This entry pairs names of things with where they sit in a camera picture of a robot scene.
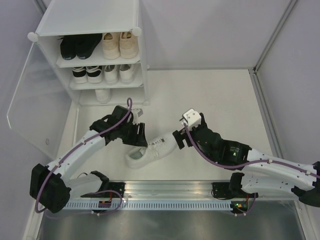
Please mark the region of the black white patterned sneaker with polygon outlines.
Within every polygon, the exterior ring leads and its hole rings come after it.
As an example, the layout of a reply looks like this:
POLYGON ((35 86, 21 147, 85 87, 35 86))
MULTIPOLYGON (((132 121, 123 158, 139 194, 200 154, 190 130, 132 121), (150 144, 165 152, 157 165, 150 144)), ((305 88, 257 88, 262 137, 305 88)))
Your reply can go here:
POLYGON ((91 84, 98 84, 103 80, 102 66, 87 66, 86 67, 87 80, 91 84))

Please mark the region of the beige lace sneaker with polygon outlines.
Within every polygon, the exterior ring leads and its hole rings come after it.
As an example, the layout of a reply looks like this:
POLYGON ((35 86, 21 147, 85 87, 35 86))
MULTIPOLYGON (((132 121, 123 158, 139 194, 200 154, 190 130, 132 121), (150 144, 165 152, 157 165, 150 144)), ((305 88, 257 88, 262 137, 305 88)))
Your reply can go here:
POLYGON ((120 56, 124 59, 132 59, 139 53, 138 38, 131 32, 121 32, 119 39, 120 56))
POLYGON ((102 36, 102 51, 107 60, 114 60, 120 56, 120 33, 107 32, 102 36))

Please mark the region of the white plastic shoe cabinet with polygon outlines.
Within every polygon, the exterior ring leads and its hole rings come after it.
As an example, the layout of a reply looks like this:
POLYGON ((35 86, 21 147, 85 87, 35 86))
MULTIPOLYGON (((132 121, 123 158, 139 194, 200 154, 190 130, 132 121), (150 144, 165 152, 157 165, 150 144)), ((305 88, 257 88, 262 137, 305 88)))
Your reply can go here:
POLYGON ((150 103, 147 79, 147 60, 141 2, 139 0, 52 0, 35 32, 27 35, 38 44, 47 60, 60 69, 71 71, 69 89, 72 100, 81 106, 123 105, 128 97, 134 104, 150 103), (89 34, 132 32, 137 37, 138 54, 134 58, 106 59, 102 42, 96 46, 87 59, 75 57, 64 60, 60 51, 60 38, 89 34), (136 64, 133 82, 123 84, 121 78, 114 85, 105 80, 100 83, 77 84, 73 80, 73 67, 136 64), (108 103, 99 103, 96 89, 110 89, 108 103))

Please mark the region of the black canvas sneaker front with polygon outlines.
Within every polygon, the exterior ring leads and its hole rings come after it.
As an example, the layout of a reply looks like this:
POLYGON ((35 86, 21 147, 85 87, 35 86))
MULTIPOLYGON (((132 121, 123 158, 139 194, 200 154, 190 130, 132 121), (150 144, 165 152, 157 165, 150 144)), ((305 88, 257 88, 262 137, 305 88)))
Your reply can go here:
POLYGON ((96 46, 102 40, 102 33, 78 35, 75 42, 75 52, 80 60, 88 59, 96 46))

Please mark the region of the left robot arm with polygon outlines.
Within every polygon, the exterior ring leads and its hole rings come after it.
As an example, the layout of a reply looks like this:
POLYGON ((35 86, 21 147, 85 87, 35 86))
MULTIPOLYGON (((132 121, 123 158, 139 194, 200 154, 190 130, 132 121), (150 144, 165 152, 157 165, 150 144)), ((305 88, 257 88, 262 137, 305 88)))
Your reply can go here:
POLYGON ((64 155, 47 165, 37 164, 31 171, 30 196, 34 210, 61 211, 70 199, 106 190, 109 178, 98 171, 73 179, 73 174, 96 152, 120 139, 124 145, 147 147, 145 124, 138 118, 140 108, 117 105, 111 114, 96 120, 85 135, 64 155))

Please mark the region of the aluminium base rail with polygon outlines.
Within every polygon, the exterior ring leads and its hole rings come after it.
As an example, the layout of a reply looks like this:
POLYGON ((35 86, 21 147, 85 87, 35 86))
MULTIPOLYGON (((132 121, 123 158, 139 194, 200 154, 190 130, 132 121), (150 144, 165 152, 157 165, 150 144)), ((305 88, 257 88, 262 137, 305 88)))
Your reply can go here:
POLYGON ((30 185, 30 195, 36 198, 52 199, 54 195, 61 195, 64 199, 76 198, 107 198, 108 191, 114 191, 121 196, 133 194, 136 196, 196 196, 206 197, 212 195, 216 199, 234 198, 293 198, 299 197, 304 190, 283 180, 269 177, 246 176, 242 173, 232 175, 230 181, 133 181, 115 182, 107 178, 98 178, 87 175, 75 178, 64 183, 60 178, 49 181, 44 189, 41 184, 30 185))

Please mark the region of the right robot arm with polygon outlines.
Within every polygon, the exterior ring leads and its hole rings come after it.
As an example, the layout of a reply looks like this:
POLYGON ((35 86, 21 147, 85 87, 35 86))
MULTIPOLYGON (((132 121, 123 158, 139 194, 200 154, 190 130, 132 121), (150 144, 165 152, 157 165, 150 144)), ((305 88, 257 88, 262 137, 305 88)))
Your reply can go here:
POLYGON ((208 128, 203 113, 190 109, 182 115, 183 129, 173 132, 179 149, 194 147, 208 163, 233 171, 229 191, 295 196, 308 206, 320 206, 320 163, 296 163, 260 152, 247 144, 226 140, 208 128))

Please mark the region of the aluminium corner frame post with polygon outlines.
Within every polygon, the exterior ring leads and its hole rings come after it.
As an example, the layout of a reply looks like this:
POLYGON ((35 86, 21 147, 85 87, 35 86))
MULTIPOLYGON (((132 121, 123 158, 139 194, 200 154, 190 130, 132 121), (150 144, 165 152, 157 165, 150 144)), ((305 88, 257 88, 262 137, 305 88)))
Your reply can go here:
POLYGON ((273 47, 278 35, 281 33, 282 29, 286 25, 288 19, 290 18, 291 14, 295 10, 296 6, 298 5, 300 1, 299 0, 290 0, 288 5, 286 6, 283 14, 281 15, 278 23, 276 24, 276 27, 274 28, 270 38, 267 41, 267 44, 265 45, 260 57, 258 58, 256 64, 252 68, 253 72, 257 74, 259 68, 262 66, 265 58, 267 57, 269 51, 273 47))

